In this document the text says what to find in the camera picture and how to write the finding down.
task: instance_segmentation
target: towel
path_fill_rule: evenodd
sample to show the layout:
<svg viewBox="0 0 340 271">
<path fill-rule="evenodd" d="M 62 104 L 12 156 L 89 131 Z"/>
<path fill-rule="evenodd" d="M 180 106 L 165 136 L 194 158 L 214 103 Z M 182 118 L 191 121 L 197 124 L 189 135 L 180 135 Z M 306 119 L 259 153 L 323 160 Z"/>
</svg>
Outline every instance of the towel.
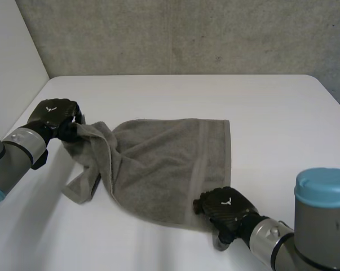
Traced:
<svg viewBox="0 0 340 271">
<path fill-rule="evenodd" d="M 131 120 L 113 131 L 103 122 L 75 125 L 81 139 L 63 144 L 84 170 L 63 188 L 69 199 L 91 200 L 102 179 L 108 194 L 142 219 L 211 230 L 192 202 L 230 185 L 228 120 Z"/>
</svg>

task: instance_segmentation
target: gray wall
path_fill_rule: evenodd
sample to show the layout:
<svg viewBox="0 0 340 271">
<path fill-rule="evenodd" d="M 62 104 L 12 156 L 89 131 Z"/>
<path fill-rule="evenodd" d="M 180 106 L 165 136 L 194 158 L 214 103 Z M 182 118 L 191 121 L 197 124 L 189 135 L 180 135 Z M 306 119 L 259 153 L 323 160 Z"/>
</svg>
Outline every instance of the gray wall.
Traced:
<svg viewBox="0 0 340 271">
<path fill-rule="evenodd" d="M 340 0 L 16 0 L 50 77 L 307 74 L 340 103 Z"/>
</svg>

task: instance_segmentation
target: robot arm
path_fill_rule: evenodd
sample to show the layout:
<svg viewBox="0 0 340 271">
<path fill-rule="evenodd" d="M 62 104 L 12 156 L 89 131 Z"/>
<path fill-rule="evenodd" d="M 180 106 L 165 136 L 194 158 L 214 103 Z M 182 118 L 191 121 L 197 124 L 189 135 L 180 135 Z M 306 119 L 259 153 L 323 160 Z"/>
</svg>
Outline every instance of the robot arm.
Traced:
<svg viewBox="0 0 340 271">
<path fill-rule="evenodd" d="M 31 114 L 28 123 L 0 141 L 0 202 L 19 180 L 47 161 L 47 145 L 52 138 L 76 140 L 76 127 L 82 114 L 76 102 L 68 99 L 44 100 Z"/>
<path fill-rule="evenodd" d="M 241 238 L 269 270 L 340 270 L 340 169 L 315 168 L 300 173 L 295 187 L 295 231 L 259 215 L 237 190 L 224 187 L 193 202 L 219 231 L 226 249 Z"/>
</svg>

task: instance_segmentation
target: silver metal joint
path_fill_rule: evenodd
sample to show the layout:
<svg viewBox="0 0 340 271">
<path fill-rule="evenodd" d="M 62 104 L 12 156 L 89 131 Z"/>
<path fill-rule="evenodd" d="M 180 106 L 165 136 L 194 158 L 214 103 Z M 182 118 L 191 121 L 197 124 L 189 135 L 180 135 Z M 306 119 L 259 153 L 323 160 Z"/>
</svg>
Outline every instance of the silver metal joint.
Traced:
<svg viewBox="0 0 340 271">
<path fill-rule="evenodd" d="M 271 255 L 280 239 L 294 231 L 284 224 L 268 218 L 261 221 L 250 237 L 251 252 L 271 270 Z"/>
<path fill-rule="evenodd" d="M 46 151 L 45 140 L 37 132 L 28 128 L 17 128 L 3 141 L 13 142 L 24 147 L 32 155 L 33 163 Z"/>
</svg>

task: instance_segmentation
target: white table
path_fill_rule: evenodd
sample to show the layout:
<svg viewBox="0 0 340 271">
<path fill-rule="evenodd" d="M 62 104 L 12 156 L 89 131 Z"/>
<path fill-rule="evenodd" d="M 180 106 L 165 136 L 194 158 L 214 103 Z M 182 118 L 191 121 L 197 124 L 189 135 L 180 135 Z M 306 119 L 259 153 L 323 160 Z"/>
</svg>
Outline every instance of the white table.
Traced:
<svg viewBox="0 0 340 271">
<path fill-rule="evenodd" d="M 87 123 L 131 119 L 229 119 L 232 186 L 267 216 L 294 225 L 296 175 L 340 168 L 340 105 L 303 75 L 79 76 L 50 80 L 18 119 L 43 99 L 76 100 Z M 58 140 L 0 205 L 0 271 L 265 270 L 241 240 L 225 252 L 210 234 L 134 218 L 100 184 L 76 205 L 60 189 L 78 175 Z"/>
</svg>

